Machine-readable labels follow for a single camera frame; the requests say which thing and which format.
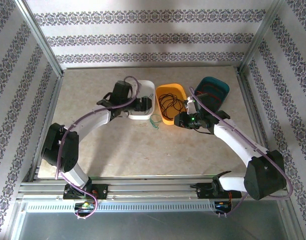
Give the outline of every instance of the black cable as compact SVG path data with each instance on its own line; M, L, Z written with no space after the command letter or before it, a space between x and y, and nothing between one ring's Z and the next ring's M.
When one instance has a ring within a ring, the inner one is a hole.
M159 103L159 107L161 109L162 116L165 119L168 119L168 120L171 120L171 121L174 119L174 117L169 117L168 116L168 109L169 108L174 108L175 110L177 110L180 113L182 111L182 109L184 108L184 101L178 99L178 96L176 96L172 93L162 94L161 96L159 96L158 103Z
M196 132L198 132L198 133L200 133L200 134L209 134L209 135L211 135L210 132L198 131L198 130L196 130L195 128L193 128L193 130L196 131Z

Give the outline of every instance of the striped wallpaper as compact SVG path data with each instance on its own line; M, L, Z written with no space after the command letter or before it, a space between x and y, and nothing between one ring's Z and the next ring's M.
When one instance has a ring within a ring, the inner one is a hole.
M306 0L283 3L246 77L268 146L284 156L306 239Z
M61 66L240 64L272 0L27 0Z
M0 239L36 154L57 76L13 0L0 0Z

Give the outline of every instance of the table surface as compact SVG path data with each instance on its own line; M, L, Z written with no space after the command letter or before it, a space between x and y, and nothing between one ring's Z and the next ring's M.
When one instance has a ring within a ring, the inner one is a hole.
M69 126L88 113L125 76L150 80L158 87L181 84L187 95L204 77L230 87L221 106L245 134L254 139L240 86L232 66L70 69L65 71L53 123ZM160 111L155 103L154 113ZM222 140L194 130L149 120L118 117L93 130L79 144L78 163L91 177L206 175L223 171L244 172L242 160ZM42 160L39 178L54 178L55 167Z

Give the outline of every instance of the purple cable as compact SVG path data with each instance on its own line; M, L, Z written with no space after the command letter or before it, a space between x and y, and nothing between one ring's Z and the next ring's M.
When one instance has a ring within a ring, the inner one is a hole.
M89 113L87 113L87 114L81 116L78 120L76 120L76 121L75 121L71 126L69 126L69 128L66 130L66 132L64 133L64 135L63 135L63 137L62 137L62 139L61 139L61 143L60 143L59 149L58 149L57 163L56 163L56 172L55 172L55 179L56 179L56 180L57 180L58 177L59 177L60 165L61 165L61 156L62 156L62 151L63 151L63 145L64 145L64 143L65 143L65 139L66 139L67 135L69 134L70 130L71 130L72 128L74 128L74 127L76 126L76 124L80 123L83 119L87 118L88 116L91 116L91 115L96 114L96 113L98 113L98 112L100 112L100 111L104 111L104 110L108 110L108 109L119 109L119 108L126 107L126 106L128 106L129 104L131 104L131 103L137 98L137 96L138 96L138 94L139 94L139 92L140 92L140 83L139 83L139 81L138 81L135 77L133 77L133 76L126 76L126 77L124 78L124 81L125 81L126 79L128 79L128 78L134 79L135 82L136 82L136 84L137 84L137 88L136 88L135 95L134 95L134 97L133 97L130 101L128 101L128 102L126 102L126 103L123 103L123 104L120 104L120 105L117 105L117 106L104 107L104 108L97 109L97 110L95 110L95 111L91 111L91 112L89 112ZM95 207L94 207L94 209L92 210L92 212L90 212L87 216L85 216L85 217L83 217L83 218L86 219L86 218L88 218L89 216L91 216L91 215L96 211L96 209L97 209L97 207L98 207L98 201L97 201L96 197L93 196L92 194L90 194L90 193L84 191L82 188L80 188L80 187L74 185L74 184L71 183L70 181L68 181L68 179L67 179L63 174L62 174L62 177L63 177L63 179L64 179L65 181L67 181L68 184L70 184L73 188L75 188L76 190L78 190L78 191L80 191L80 192L82 192L82 193L84 193L84 194L87 194L87 195L91 196L91 197L94 199L94 201L95 201ZM75 215L77 215L77 217L80 218L80 216L79 216L79 211L77 211L77 213L76 213Z
M226 121L224 121L222 118L220 118L218 115L216 115L214 112L212 112L210 109L208 109L206 106L203 105L203 103L198 99L198 97L194 94L194 89L193 87L189 87L189 91L192 94L192 97L198 102L198 104L201 105L202 108L204 108L206 111L208 111L213 117L217 118L220 122L225 123L227 125L227 127L229 129L231 129L232 131L236 132L237 135L239 135L248 145L250 145L255 151L257 151L259 154L261 154L264 158L266 158L266 160L269 161L269 163L271 163L278 171L280 174L282 174L282 176L285 178L288 186L289 186L289 192L287 195L285 196L271 196L274 199L277 200L283 200L283 199L288 199L292 193L293 193L293 186L292 183L290 181L290 179L288 178L288 176L285 174L285 172L275 163L272 161L272 159L270 159L264 152L262 152L260 149L258 149L251 141L249 141L240 131L238 131L237 129L235 129L232 125L230 125L229 123L227 123ZM241 198L241 201L239 202L239 204L237 204L237 206L234 208L236 209L241 202L246 198L246 195L244 197Z

